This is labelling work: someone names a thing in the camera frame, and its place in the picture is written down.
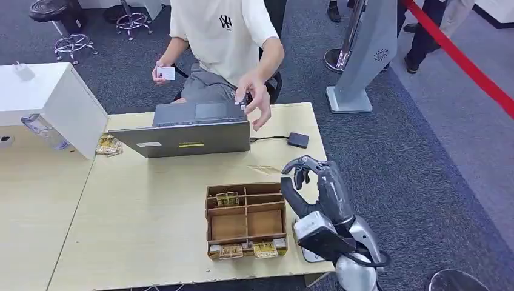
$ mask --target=t-shirt logo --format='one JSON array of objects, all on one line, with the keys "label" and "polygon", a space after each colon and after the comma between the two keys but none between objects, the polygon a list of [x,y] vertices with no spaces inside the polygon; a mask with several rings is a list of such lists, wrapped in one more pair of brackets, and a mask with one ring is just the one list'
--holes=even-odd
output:
[{"label": "t-shirt logo", "polygon": [[221,22],[221,26],[223,26],[226,30],[232,30],[232,20],[227,15],[220,15],[219,21]]}]

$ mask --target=person's hand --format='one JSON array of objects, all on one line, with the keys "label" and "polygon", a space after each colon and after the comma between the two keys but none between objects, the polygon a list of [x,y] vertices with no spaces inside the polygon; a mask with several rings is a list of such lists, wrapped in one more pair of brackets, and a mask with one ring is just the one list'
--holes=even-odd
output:
[{"label": "person's hand", "polygon": [[253,101],[246,107],[245,113],[250,114],[255,108],[261,111],[261,117],[252,122],[253,129],[259,130],[271,117],[272,110],[270,107],[270,94],[264,84],[264,80],[257,74],[255,70],[246,73],[238,83],[236,91],[236,101],[241,102],[246,93],[250,92]]},{"label": "person's hand", "polygon": [[168,80],[157,77],[157,67],[164,67],[164,63],[162,63],[161,60],[155,62],[155,67],[152,71],[152,79],[155,82],[155,84],[164,85],[168,82]]}]

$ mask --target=gray carpet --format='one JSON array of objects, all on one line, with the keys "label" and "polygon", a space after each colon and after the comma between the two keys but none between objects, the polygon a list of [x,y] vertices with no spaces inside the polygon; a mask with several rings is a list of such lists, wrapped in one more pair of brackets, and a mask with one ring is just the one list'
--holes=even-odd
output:
[{"label": "gray carpet", "polygon": [[[412,15],[408,15],[407,22],[414,22]],[[408,74],[403,57],[412,37],[400,34],[392,67],[514,250],[514,119],[443,50],[429,54],[418,74]],[[508,95],[514,96],[514,29],[497,30],[471,12],[452,41]]]},{"label": "gray carpet", "polygon": [[[56,33],[26,17],[28,0],[12,1],[0,19],[0,64],[52,62]],[[355,209],[370,223],[393,264],[380,274],[384,290],[423,290],[444,268],[475,275],[490,290],[514,290],[514,255],[391,70],[369,86],[373,113],[333,115],[324,88],[338,75],[326,70],[322,55],[339,45],[343,24],[328,21],[324,0],[289,0],[281,68],[280,102],[313,103],[330,159],[337,161]],[[138,112],[169,102],[183,80],[156,87],[150,80],[155,59],[168,40],[169,10],[129,42],[90,11],[87,27],[100,51],[82,56],[78,72],[109,113]],[[190,55],[182,67],[192,62]],[[302,290],[301,277],[256,279],[185,286],[190,290]],[[176,286],[161,288],[175,290]],[[332,277],[313,290],[336,290]]]}]

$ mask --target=white cabinet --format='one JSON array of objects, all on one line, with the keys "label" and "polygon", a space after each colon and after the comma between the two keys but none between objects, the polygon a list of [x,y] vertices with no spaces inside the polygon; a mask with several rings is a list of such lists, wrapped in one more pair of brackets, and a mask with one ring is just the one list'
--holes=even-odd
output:
[{"label": "white cabinet", "polygon": [[0,66],[0,132],[39,113],[77,151],[95,156],[108,115],[69,62],[28,65],[35,74],[22,81],[13,66]]},{"label": "white cabinet", "polygon": [[514,0],[476,0],[476,4],[500,23],[514,22]]}]

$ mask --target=gray shorts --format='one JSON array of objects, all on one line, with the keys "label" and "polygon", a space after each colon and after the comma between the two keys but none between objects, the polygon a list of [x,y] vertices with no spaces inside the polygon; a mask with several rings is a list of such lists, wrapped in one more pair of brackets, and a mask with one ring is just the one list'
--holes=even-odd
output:
[{"label": "gray shorts", "polygon": [[210,73],[198,63],[191,66],[191,74],[185,80],[182,98],[186,101],[232,101],[236,87],[222,76]]}]

